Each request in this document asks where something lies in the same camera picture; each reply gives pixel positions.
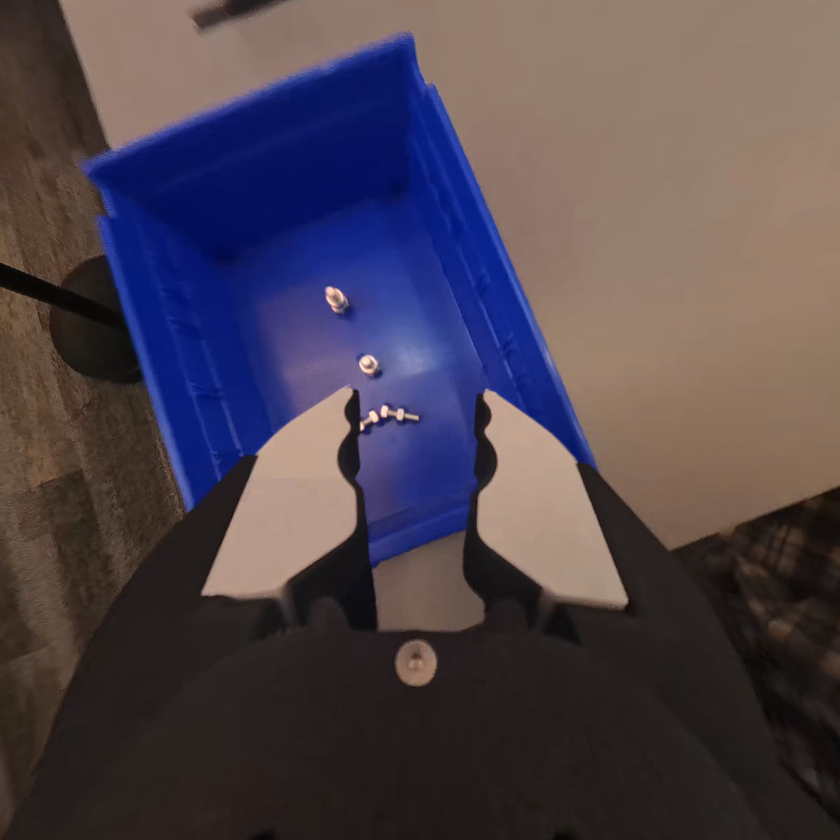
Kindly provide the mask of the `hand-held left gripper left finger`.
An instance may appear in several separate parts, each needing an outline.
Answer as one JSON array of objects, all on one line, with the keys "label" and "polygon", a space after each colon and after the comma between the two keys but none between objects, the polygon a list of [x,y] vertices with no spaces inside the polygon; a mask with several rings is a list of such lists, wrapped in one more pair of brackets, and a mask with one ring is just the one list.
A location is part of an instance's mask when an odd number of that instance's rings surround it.
[{"label": "hand-held left gripper left finger", "polygon": [[259,449],[203,596],[316,601],[372,591],[359,394],[345,385]]}]

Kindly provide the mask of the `black round stand base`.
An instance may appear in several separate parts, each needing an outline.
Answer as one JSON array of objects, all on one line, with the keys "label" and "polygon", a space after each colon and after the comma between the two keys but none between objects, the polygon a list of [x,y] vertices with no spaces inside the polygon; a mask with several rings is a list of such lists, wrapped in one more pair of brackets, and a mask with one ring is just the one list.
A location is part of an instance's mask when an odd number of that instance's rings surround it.
[{"label": "black round stand base", "polygon": [[83,260],[58,285],[2,264],[1,287],[48,306],[50,338],[73,371],[101,382],[142,381],[106,256]]}]

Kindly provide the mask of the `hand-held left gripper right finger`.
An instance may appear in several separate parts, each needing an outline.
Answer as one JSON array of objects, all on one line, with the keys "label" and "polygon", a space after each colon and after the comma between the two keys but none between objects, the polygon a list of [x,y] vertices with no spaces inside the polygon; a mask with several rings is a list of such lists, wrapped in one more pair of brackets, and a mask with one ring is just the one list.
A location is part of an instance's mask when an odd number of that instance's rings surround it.
[{"label": "hand-held left gripper right finger", "polygon": [[579,462],[507,399],[476,399],[476,489],[463,569],[486,606],[511,599],[621,611],[629,597]]}]

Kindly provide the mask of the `blue parts bin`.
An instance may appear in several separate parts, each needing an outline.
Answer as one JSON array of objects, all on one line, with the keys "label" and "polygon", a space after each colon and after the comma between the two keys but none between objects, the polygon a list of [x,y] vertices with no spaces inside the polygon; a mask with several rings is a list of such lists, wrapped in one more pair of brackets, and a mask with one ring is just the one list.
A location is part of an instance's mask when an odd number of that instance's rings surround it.
[{"label": "blue parts bin", "polygon": [[[186,510],[348,385],[378,564],[466,528],[476,396],[595,458],[436,88],[399,35],[86,164]],[[350,300],[334,313],[325,287]],[[372,354],[382,376],[364,377]]]}]

